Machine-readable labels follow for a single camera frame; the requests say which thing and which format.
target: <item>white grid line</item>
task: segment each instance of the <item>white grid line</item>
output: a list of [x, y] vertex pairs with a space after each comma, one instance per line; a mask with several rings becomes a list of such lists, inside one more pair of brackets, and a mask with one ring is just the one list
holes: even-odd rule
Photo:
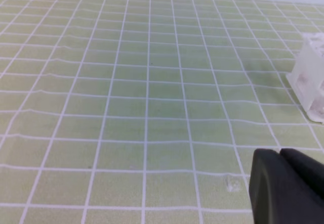
[[[22, 134], [13, 134], [13, 135], [9, 135], [8, 138], [23, 138], [23, 139], [30, 139], [30, 140], [42, 140], [42, 141], [49, 141], [51, 138], [48, 137], [30, 137], [30, 136], [26, 136], [26, 135], [22, 135]], [[84, 139], [84, 138], [80, 138], [80, 139], [75, 139], [75, 138], [54, 138], [55, 141], [65, 141], [65, 142], [91, 142], [91, 143], [97, 143], [98, 139]], [[143, 141], [119, 141], [119, 140], [102, 140], [102, 142], [104, 143], [125, 143], [125, 144], [144, 144]], [[189, 143], [188, 140], [183, 140], [183, 141], [148, 141], [147, 142], [149, 145], [156, 145], [156, 144], [168, 144], [168, 145], [172, 145], [172, 144], [176, 144], [176, 143]], [[234, 145], [230, 144], [230, 143], [216, 143], [216, 142], [196, 142], [196, 141], [192, 141], [193, 144], [199, 144], [199, 145], [210, 145], [210, 146], [219, 146], [219, 147], [229, 147], [229, 148], [233, 148]], [[277, 148], [277, 145], [273, 145], [273, 146], [267, 146], [267, 145], [236, 145], [237, 148]], [[320, 148], [310, 148], [310, 147], [295, 147], [295, 146], [282, 146], [282, 148], [294, 148], [297, 150], [309, 150], [309, 151], [319, 151], [322, 152], [322, 150]]]
[[[197, 12], [197, 9], [196, 9], [194, 0], [192, 0], [192, 4], [193, 4], [193, 7], [194, 7], [194, 10], [195, 10], [195, 13], [196, 13], [196, 18], [197, 18], [197, 21], [198, 21], [198, 24], [199, 24], [200, 32], [201, 32], [201, 35], [202, 35], [202, 40], [203, 40], [204, 45], [205, 45], [205, 50], [206, 50], [207, 55], [208, 55], [209, 64], [210, 64], [210, 67], [212, 69], [213, 68], [212, 60], [211, 60], [211, 57], [210, 57], [210, 54], [209, 54], [209, 51], [208, 51], [208, 47], [206, 45], [206, 41], [205, 41], [205, 38], [204, 38], [203, 29], [200, 26], [199, 16], [198, 16], [198, 12]], [[223, 98], [222, 98], [222, 95], [221, 95], [221, 92], [220, 92], [220, 89], [219, 89], [219, 85], [218, 85], [218, 82], [217, 82], [217, 78], [216, 78], [215, 72], [214, 71], [212, 71], [212, 72], [213, 72], [214, 81], [215, 81], [215, 84], [216, 84], [216, 87], [217, 87], [217, 93], [219, 95], [219, 99], [221, 101], [222, 108], [223, 108], [223, 111], [224, 111], [224, 114], [225, 114], [225, 117], [226, 117], [226, 121], [227, 121], [227, 124], [228, 124], [228, 127], [229, 127], [229, 131], [230, 131], [230, 135], [231, 135], [231, 140], [232, 140], [232, 144], [234, 145], [235, 156], [236, 156], [236, 159], [237, 159], [237, 162], [238, 162], [238, 165], [239, 165], [239, 169], [241, 171], [241, 174], [244, 174], [243, 165], [241, 163], [241, 160], [240, 160], [240, 157], [239, 157], [239, 154], [238, 154], [238, 151], [237, 151], [237, 147], [236, 147], [236, 142], [235, 142], [235, 137], [234, 137], [234, 134], [233, 134], [232, 124], [230, 122], [230, 118], [228, 116], [226, 107], [225, 107], [224, 102], [223, 102]], [[249, 194], [249, 184], [248, 184], [247, 178], [244, 177], [243, 180], [244, 180], [244, 184], [245, 184], [245, 187], [246, 187], [247, 194]]]
[[[95, 33], [95, 29], [97, 27], [97, 24], [98, 24], [98, 21], [99, 21], [99, 16], [100, 16], [100, 13], [98, 14], [98, 17], [97, 17], [97, 20], [96, 20], [96, 23], [94, 25], [94, 28], [92, 30], [92, 34], [91, 34], [91, 37], [89, 39], [89, 42], [88, 42], [88, 45], [87, 45], [87, 48], [85, 50], [85, 53], [84, 53], [84, 56], [82, 58], [82, 62], [85, 60], [86, 58], [86, 51], [88, 51], [89, 49], [89, 46], [90, 46], [90, 43], [91, 43], [91, 40], [92, 40], [92, 37]], [[117, 49], [117, 55], [116, 55], [116, 61], [115, 61], [115, 64], [117, 62], [117, 57], [118, 57], [118, 52], [119, 52], [119, 47], [120, 47], [120, 42], [118, 44], [118, 49]], [[107, 115], [107, 112], [108, 112], [108, 105], [109, 105], [109, 96], [110, 96], [110, 93], [111, 93], [111, 88], [112, 88], [112, 82], [113, 82], [113, 78], [114, 78], [114, 73], [115, 73], [115, 66], [114, 66], [114, 70], [113, 70], [113, 73], [112, 73], [112, 76], [111, 76], [111, 83], [110, 83], [110, 86], [109, 86], [109, 92], [108, 92], [108, 96], [107, 96], [107, 102], [106, 102], [106, 105], [105, 105], [105, 111], [104, 111], [104, 115]], [[91, 176], [90, 176], [90, 181], [89, 181], [89, 186], [88, 186], [88, 191], [87, 191], [87, 196], [86, 196], [86, 200], [85, 200], [85, 208], [83, 209], [83, 214], [82, 214], [82, 219], [81, 219], [81, 224], [85, 224], [86, 223], [86, 217], [87, 217], [87, 211], [88, 211], [88, 206], [89, 206], [89, 202], [90, 202], [90, 197], [91, 197], [91, 191], [92, 191], [92, 186], [93, 186], [93, 183], [94, 183], [94, 179], [95, 179], [95, 170], [97, 168], [97, 163], [98, 163], [98, 159], [99, 159], [99, 153], [100, 153], [100, 148], [101, 148], [101, 141], [102, 141], [102, 136], [103, 136], [103, 133], [104, 133], [104, 127], [105, 127], [105, 123], [106, 123], [106, 118], [104, 117], [102, 119], [102, 122], [101, 122], [101, 128], [100, 128], [100, 134], [99, 134], [99, 141], [98, 141], [98, 145], [97, 145], [97, 149], [96, 149], [96, 155], [95, 155], [95, 158], [94, 158], [94, 162], [93, 162], [93, 166], [92, 166], [92, 169], [91, 169]]]
[[[0, 207], [25, 207], [25, 204], [13, 204], [13, 203], [0, 203]], [[52, 209], [84, 209], [82, 205], [42, 205], [42, 204], [31, 204], [33, 208], [52, 208]], [[140, 211], [142, 207], [126, 207], [126, 206], [89, 206], [90, 210], [137, 210]], [[168, 210], [198, 210], [194, 206], [168, 206], [168, 207], [146, 207], [147, 211], [168, 211]], [[252, 213], [250, 209], [211, 209], [202, 208], [204, 212], [213, 213]]]
[[148, 142], [148, 99], [149, 99], [149, 70], [150, 70], [150, 35], [151, 35], [151, 0], [149, 1], [148, 38], [147, 38], [147, 65], [146, 65], [146, 98], [145, 98], [145, 122], [144, 122], [144, 154], [143, 154], [143, 183], [142, 183], [142, 213], [141, 224], [145, 224], [146, 206], [146, 174], [147, 174], [147, 142]]
[[[171, 0], [171, 5], [172, 5], [172, 13], [173, 13], [174, 30], [175, 30], [175, 34], [176, 34], [175, 39], [176, 39], [177, 52], [178, 52], [178, 62], [179, 62], [179, 68], [180, 68], [182, 95], [183, 95], [183, 99], [185, 100], [186, 99], [186, 93], [185, 93], [184, 84], [183, 84], [181, 56], [180, 56], [180, 50], [179, 50], [179, 45], [178, 45], [178, 35], [177, 35], [176, 19], [174, 17], [173, 0]], [[188, 130], [189, 143], [190, 143], [191, 164], [192, 164], [192, 169], [193, 169], [193, 180], [194, 180], [194, 188], [195, 188], [195, 192], [196, 192], [199, 224], [204, 224], [203, 213], [201, 211], [200, 192], [199, 192], [198, 177], [197, 177], [197, 174], [196, 174], [196, 165], [195, 165], [195, 158], [194, 158], [194, 149], [193, 149], [193, 144], [192, 144], [191, 128], [190, 128], [188, 108], [187, 108], [187, 103], [186, 102], [184, 102], [184, 110], [185, 110], [185, 115], [186, 115], [187, 130]]]
[[[54, 51], [55, 51], [54, 48], [53, 48], [53, 50], [52, 50], [52, 52], [51, 52], [50, 57], [52, 56], [52, 54], [53, 54]], [[47, 63], [48, 63], [48, 61], [45, 63], [45, 65], [44, 65], [42, 71], [40, 72], [40, 75], [43, 73], [45, 67], [47, 66]], [[66, 100], [66, 102], [65, 102], [65, 104], [64, 104], [64, 107], [63, 107], [63, 110], [65, 110], [65, 108], [66, 108], [66, 106], [67, 106], [67, 102], [68, 102], [68, 100]], [[61, 120], [62, 120], [62, 116], [60, 116], [60, 118], [59, 118], [59, 120], [58, 120], [58, 122], [57, 122], [57, 125], [56, 125], [56, 127], [55, 127], [55, 129], [54, 129], [53, 135], [52, 135], [52, 137], [51, 137], [51, 141], [50, 141], [50, 143], [49, 143], [49, 145], [48, 145], [48, 147], [47, 147], [47, 149], [46, 149], [46, 153], [45, 153], [45, 156], [44, 156], [44, 158], [43, 158], [43, 161], [42, 161], [41, 167], [44, 167], [44, 166], [45, 166], [45, 162], [46, 162], [47, 157], [48, 157], [48, 155], [49, 155], [49, 152], [50, 152], [50, 150], [51, 150], [51, 146], [52, 146], [52, 144], [53, 144], [53, 137], [56, 135], [56, 132], [57, 132], [57, 130], [58, 130], [58, 126], [60, 125]], [[40, 179], [40, 177], [41, 177], [41, 173], [42, 173], [42, 170], [39, 170], [38, 173], [37, 173], [37, 176], [36, 176], [36, 178], [35, 178], [34, 184], [33, 184], [33, 186], [32, 186], [32, 189], [31, 189], [31, 191], [30, 191], [30, 193], [29, 193], [29, 196], [28, 196], [28, 199], [27, 199], [26, 207], [24, 208], [23, 213], [22, 213], [22, 215], [21, 215], [21, 218], [20, 218], [19, 224], [23, 224], [24, 221], [25, 221], [25, 218], [26, 218], [26, 215], [27, 215], [27, 211], [28, 211], [28, 207], [29, 207], [29, 205], [31, 204], [31, 200], [32, 200], [32, 198], [33, 198], [33, 196], [34, 196], [34, 192], [36, 191], [36, 187], [37, 187], [38, 181], [39, 181], [39, 179]]]

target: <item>mat surface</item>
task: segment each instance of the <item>mat surface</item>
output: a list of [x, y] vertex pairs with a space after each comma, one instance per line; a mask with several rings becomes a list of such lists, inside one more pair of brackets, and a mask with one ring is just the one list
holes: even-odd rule
[[1, 224], [252, 224], [253, 150], [324, 161], [285, 74], [324, 6], [0, 0]]

